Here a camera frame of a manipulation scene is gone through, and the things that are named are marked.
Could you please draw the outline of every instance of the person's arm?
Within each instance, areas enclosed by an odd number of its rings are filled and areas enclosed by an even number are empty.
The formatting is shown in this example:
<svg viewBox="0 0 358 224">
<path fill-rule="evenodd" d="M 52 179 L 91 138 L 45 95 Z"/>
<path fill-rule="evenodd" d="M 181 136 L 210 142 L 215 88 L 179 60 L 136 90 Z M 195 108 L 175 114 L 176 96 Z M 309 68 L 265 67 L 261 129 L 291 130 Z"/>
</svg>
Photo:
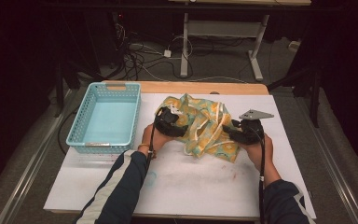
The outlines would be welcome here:
<svg viewBox="0 0 358 224">
<path fill-rule="evenodd" d="M 94 197 L 85 205 L 74 223 L 130 223 L 146 176 L 146 158 L 152 125 L 145 128 L 144 144 L 138 150 L 122 153 L 113 164 Z M 154 132 L 153 147 L 160 150 L 172 138 Z"/>
<path fill-rule="evenodd" d="M 265 170 L 264 170 L 264 211 L 269 224 L 315 223 L 305 210 L 304 195 L 293 183 L 281 179 L 276 169 L 273 157 L 272 140 L 265 134 Z M 261 168 L 261 145 L 244 148 L 255 168 Z"/>
</svg>

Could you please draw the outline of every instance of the dark jacket sleeve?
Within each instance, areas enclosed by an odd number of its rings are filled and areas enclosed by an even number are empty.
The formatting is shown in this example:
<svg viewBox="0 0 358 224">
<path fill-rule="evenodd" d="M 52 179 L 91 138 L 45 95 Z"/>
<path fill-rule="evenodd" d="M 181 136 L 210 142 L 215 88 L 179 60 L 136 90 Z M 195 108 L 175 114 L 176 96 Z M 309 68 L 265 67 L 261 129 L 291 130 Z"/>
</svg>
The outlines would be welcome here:
<svg viewBox="0 0 358 224">
<path fill-rule="evenodd" d="M 130 223 L 146 175 L 146 156 L 122 153 L 74 223 Z"/>
<path fill-rule="evenodd" d="M 301 190 L 284 180 L 277 180 L 266 187 L 264 210 L 269 224 L 315 223 L 305 210 Z"/>
</svg>

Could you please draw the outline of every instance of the white metal stand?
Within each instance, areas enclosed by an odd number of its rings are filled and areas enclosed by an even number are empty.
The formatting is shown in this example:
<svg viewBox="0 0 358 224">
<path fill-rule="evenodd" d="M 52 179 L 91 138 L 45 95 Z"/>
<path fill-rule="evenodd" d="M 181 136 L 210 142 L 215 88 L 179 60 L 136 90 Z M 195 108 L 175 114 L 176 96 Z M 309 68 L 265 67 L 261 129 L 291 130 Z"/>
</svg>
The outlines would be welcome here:
<svg viewBox="0 0 358 224">
<path fill-rule="evenodd" d="M 181 62 L 181 77 L 187 77 L 189 35 L 213 35 L 213 36 L 234 36 L 234 37 L 255 37 L 255 48 L 248 51 L 250 64 L 253 68 L 255 79 L 263 80 L 260 66 L 257 62 L 257 52 L 266 31 L 269 15 L 263 17 L 262 22 L 236 22 L 236 21 L 190 21 L 188 13 L 185 13 L 183 29 L 183 52 Z"/>
</svg>

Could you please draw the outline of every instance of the plastic basket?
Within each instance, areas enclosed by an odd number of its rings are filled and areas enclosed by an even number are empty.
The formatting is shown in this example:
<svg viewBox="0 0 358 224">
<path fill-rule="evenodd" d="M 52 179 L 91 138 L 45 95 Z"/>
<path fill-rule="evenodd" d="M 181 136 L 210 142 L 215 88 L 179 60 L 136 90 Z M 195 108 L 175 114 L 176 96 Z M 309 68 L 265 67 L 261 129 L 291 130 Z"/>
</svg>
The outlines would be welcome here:
<svg viewBox="0 0 358 224">
<path fill-rule="evenodd" d="M 79 153 L 119 154 L 133 148 L 141 105 L 139 83 L 91 83 L 66 144 Z"/>
</svg>

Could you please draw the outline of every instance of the yellow floral cloth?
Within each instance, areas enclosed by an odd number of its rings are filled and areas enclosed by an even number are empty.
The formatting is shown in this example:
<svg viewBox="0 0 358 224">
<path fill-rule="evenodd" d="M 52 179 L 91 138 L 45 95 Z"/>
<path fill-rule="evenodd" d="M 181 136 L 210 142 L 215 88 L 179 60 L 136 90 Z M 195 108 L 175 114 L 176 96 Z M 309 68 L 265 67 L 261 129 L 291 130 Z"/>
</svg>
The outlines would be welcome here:
<svg viewBox="0 0 358 224">
<path fill-rule="evenodd" d="M 234 128 L 224 104 L 194 99 L 186 93 L 180 99 L 167 97 L 159 108 L 170 105 L 183 112 L 179 115 L 176 125 L 188 125 L 185 135 L 177 138 L 178 141 L 186 143 L 186 154 L 200 158 L 206 152 L 226 161 L 235 161 L 239 148 L 229 139 L 228 134 L 223 132 L 222 125 Z"/>
</svg>

